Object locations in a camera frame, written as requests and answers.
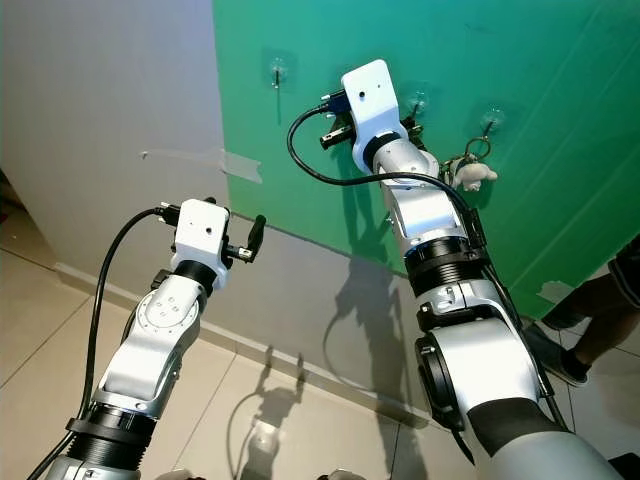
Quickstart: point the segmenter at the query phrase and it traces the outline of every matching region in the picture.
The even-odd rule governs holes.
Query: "green backdrop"
[[[262,162],[262,184],[230,178],[237,212],[404,271],[379,188],[315,181],[285,146],[343,73],[383,58],[402,115],[426,93],[418,121],[440,161],[462,153],[485,112],[504,112],[487,159],[499,179],[466,196],[523,313],[542,315],[543,284],[579,285],[639,229],[637,0],[226,0],[214,22],[225,148]],[[359,175],[348,148],[320,148],[330,125],[310,120],[296,147],[328,175]]]

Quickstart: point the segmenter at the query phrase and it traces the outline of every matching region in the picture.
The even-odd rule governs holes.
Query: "person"
[[[542,319],[549,328],[562,330],[590,317],[587,330],[573,348],[562,348],[535,323],[525,330],[542,365],[576,387],[587,382],[594,362],[620,345],[640,322],[640,234],[608,267],[608,274],[582,284]]]

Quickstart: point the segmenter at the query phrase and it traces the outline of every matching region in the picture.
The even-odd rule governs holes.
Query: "cable connector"
[[[345,92],[344,89],[325,95],[322,97],[322,100],[326,102],[327,111],[335,115],[351,110],[351,104],[349,103],[347,92]]]
[[[159,220],[172,227],[178,226],[178,218],[180,218],[180,207],[170,203],[161,202],[158,215]]]

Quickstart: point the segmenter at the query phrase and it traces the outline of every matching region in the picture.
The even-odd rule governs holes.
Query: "beige floor tile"
[[[451,433],[427,426],[414,430],[400,426],[394,480],[466,480],[476,478],[475,469],[458,449]]]
[[[631,332],[631,335],[622,342],[618,348],[624,352],[632,353],[640,357],[640,327]]]
[[[567,348],[580,338],[561,337]],[[570,395],[578,435],[607,458],[640,455],[640,358],[610,350],[592,367],[587,385],[571,388]]]
[[[232,352],[202,340],[187,351],[180,380],[142,459],[143,479],[173,469],[233,358]]]
[[[64,434],[80,400],[92,302],[87,302],[0,391],[2,478],[24,478]],[[96,382],[118,346],[129,312],[105,303]],[[197,341],[143,459],[143,478],[168,471],[195,428],[233,354]],[[11,432],[20,435],[9,438]]]
[[[4,205],[8,218],[0,224],[0,247],[47,268],[53,268],[56,257],[36,224],[22,209]]]
[[[0,250],[0,385],[88,297],[52,271]]]
[[[396,422],[309,385],[297,391],[291,377],[236,357],[178,465],[217,480],[231,470],[243,480],[315,479],[338,467],[389,477]]]

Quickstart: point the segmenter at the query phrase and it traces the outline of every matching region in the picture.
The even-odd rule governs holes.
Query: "black connector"
[[[170,203],[162,203],[161,213],[159,213],[159,215],[164,223],[171,225],[172,227],[177,227],[178,218],[180,218],[180,207]]]
[[[339,115],[340,113],[348,112],[351,110],[351,104],[349,98],[347,98],[347,92],[339,90],[329,95],[322,97],[322,100],[326,102],[327,111]]]
[[[320,137],[320,145],[324,150],[327,150],[329,147],[337,145],[338,143],[344,142],[345,140],[349,140],[354,137],[353,128],[351,125],[344,125],[332,132],[327,133]]]

